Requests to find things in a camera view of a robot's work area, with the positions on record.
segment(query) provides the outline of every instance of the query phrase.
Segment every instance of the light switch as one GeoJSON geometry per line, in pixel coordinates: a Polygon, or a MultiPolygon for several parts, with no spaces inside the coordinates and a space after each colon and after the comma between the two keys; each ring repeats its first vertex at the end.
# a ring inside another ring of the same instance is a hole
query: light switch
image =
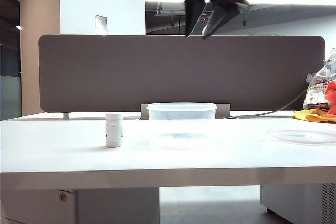
{"type": "Polygon", "coordinates": [[[107,34],[107,17],[96,15],[96,34],[107,34]]]}

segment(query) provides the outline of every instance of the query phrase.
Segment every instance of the orange cloth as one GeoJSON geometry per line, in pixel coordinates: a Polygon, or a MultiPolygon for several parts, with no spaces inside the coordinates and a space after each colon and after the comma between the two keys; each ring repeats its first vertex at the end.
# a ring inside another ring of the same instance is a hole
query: orange cloth
{"type": "Polygon", "coordinates": [[[336,118],[336,81],[331,81],[327,89],[325,91],[325,98],[334,104],[333,107],[330,108],[328,113],[325,115],[327,118],[336,118]]]}
{"type": "Polygon", "coordinates": [[[336,118],[326,117],[327,112],[327,110],[322,109],[300,110],[295,112],[292,117],[294,119],[300,119],[309,122],[336,123],[336,118]]]}

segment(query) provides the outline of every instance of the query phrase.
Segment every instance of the plastic bag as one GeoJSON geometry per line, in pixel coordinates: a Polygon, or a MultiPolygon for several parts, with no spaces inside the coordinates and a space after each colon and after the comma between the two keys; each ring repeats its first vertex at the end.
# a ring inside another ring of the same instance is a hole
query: plastic bag
{"type": "Polygon", "coordinates": [[[328,60],[324,61],[324,67],[315,75],[308,74],[306,81],[309,83],[303,108],[330,109],[333,104],[324,96],[329,82],[336,80],[336,49],[332,49],[328,60]]]}

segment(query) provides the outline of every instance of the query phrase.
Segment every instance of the floor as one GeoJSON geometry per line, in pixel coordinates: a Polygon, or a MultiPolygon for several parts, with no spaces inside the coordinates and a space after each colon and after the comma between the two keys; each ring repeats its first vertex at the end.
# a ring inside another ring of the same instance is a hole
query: floor
{"type": "Polygon", "coordinates": [[[160,224],[290,224],[268,214],[260,186],[160,188],[160,224]]]}

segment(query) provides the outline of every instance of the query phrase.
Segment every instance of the white wall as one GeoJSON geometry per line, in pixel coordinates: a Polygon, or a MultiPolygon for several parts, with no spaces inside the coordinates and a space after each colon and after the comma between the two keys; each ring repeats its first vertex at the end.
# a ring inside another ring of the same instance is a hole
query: white wall
{"type": "Polygon", "coordinates": [[[22,115],[42,111],[39,94],[38,40],[60,33],[59,0],[20,0],[22,115]]]}
{"type": "Polygon", "coordinates": [[[336,48],[336,15],[220,33],[222,35],[319,35],[326,43],[325,58],[336,48]]]}
{"type": "Polygon", "coordinates": [[[108,18],[108,34],[144,35],[145,0],[60,0],[62,34],[95,34],[95,14],[108,18]]]}

